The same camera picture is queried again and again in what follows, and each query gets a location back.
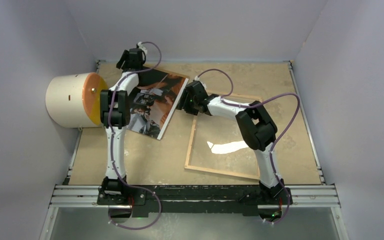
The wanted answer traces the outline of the printed photo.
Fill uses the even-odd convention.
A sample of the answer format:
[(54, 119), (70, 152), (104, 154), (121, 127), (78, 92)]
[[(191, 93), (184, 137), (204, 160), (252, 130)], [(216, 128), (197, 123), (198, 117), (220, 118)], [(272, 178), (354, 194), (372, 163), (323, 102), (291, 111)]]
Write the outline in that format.
[(127, 129), (161, 140), (189, 76), (163, 69), (152, 69), (138, 76), (139, 84), (129, 94)]

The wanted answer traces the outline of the wooden picture frame with glass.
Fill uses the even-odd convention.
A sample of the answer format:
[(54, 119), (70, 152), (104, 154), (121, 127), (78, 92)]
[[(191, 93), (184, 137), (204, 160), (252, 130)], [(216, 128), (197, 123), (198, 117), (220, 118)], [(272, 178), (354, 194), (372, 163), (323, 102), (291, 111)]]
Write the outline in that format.
[(259, 180), (254, 151), (235, 119), (199, 113), (193, 117), (184, 168), (230, 178)]

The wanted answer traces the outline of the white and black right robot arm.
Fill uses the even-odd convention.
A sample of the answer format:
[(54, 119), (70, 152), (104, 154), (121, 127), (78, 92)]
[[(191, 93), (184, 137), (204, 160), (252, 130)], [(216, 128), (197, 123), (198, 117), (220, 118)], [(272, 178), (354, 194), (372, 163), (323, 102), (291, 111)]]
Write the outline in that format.
[(261, 102), (239, 103), (226, 100), (223, 95), (209, 95), (204, 84), (194, 80), (186, 85), (177, 109), (195, 116), (202, 113), (235, 120), (242, 139), (254, 150), (262, 200), (272, 204), (280, 198), (284, 182), (277, 170), (274, 153), (278, 128)]

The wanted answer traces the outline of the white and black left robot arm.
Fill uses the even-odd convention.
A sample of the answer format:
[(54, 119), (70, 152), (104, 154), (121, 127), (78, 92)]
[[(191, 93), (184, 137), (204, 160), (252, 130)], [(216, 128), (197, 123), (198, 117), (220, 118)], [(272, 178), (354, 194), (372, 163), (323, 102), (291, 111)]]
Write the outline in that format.
[(99, 94), (100, 120), (108, 144), (107, 169), (100, 191), (118, 205), (129, 199), (124, 155), (125, 136), (131, 120), (129, 94), (139, 84), (139, 72), (144, 69), (145, 60), (145, 53), (138, 46), (125, 50), (116, 64), (116, 68), (122, 70), (120, 79)]

